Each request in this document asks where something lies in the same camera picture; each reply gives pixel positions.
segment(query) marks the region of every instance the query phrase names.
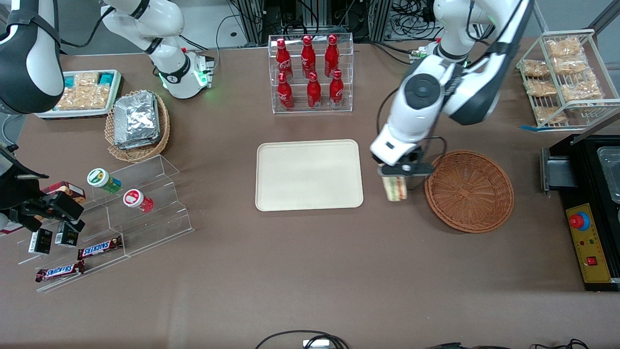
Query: red emergency stop button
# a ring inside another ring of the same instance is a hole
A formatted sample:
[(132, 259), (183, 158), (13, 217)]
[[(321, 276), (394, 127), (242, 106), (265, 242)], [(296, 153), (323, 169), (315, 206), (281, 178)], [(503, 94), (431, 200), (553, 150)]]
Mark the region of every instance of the red emergency stop button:
[(581, 231), (588, 230), (590, 228), (590, 218), (585, 212), (578, 212), (570, 216), (569, 224), (571, 227)]

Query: round wicker basket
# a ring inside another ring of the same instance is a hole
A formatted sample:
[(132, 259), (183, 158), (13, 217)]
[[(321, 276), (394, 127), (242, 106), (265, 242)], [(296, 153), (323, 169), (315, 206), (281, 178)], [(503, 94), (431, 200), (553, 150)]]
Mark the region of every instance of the round wicker basket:
[(435, 214), (454, 229), (486, 233), (512, 213), (515, 193), (506, 173), (490, 158), (469, 150), (447, 153), (424, 184)]
[[(133, 91), (126, 94), (126, 96), (132, 96), (138, 92), (139, 91)], [(168, 138), (170, 137), (170, 117), (168, 116), (168, 109), (166, 109), (164, 101), (162, 101), (159, 96), (157, 96), (157, 106), (159, 111), (159, 128), (161, 131), (160, 141), (157, 144), (129, 150), (121, 150), (114, 145), (114, 108), (108, 112), (108, 116), (105, 118), (105, 139), (111, 144), (111, 146), (108, 147), (110, 154), (114, 155), (114, 157), (119, 160), (138, 163), (152, 158), (164, 150), (166, 144), (168, 144)]]

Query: snickers bar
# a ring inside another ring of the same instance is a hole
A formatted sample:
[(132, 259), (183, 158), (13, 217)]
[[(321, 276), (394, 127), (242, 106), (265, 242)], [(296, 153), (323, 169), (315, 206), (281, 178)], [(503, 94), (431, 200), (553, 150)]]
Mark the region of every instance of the snickers bar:
[(115, 248), (119, 248), (123, 246), (123, 237), (117, 236), (111, 240), (107, 240), (106, 242), (98, 243), (94, 246), (87, 247), (83, 250), (77, 251), (77, 260), (83, 260), (90, 256), (94, 256), (99, 253), (106, 252), (107, 250), (113, 250)]
[(35, 281), (40, 283), (42, 281), (46, 281), (52, 278), (62, 278), (64, 276), (69, 276), (71, 274), (77, 273), (84, 273), (84, 261), (79, 261), (75, 264), (61, 266), (60, 268), (41, 269), (38, 271)]

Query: coca-cola logo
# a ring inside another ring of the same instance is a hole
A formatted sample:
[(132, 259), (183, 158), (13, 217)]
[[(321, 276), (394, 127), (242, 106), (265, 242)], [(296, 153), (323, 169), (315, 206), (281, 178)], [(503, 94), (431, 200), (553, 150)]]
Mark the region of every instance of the coca-cola logo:
[(288, 69), (291, 68), (291, 60), (285, 60), (284, 62), (279, 64), (280, 69)]

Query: black box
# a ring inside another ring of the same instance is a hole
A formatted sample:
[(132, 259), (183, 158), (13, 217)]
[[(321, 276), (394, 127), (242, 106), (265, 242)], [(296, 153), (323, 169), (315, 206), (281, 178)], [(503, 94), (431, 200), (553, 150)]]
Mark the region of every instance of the black box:
[(56, 245), (61, 245), (65, 247), (75, 247), (78, 245), (78, 236), (77, 232), (74, 231), (67, 223), (60, 222), (58, 224), (58, 231), (56, 233), (56, 241), (54, 243)]
[(28, 253), (32, 253), (34, 255), (49, 255), (52, 234), (53, 233), (51, 231), (45, 229), (39, 229), (36, 232), (33, 232), (32, 238), (30, 239)]

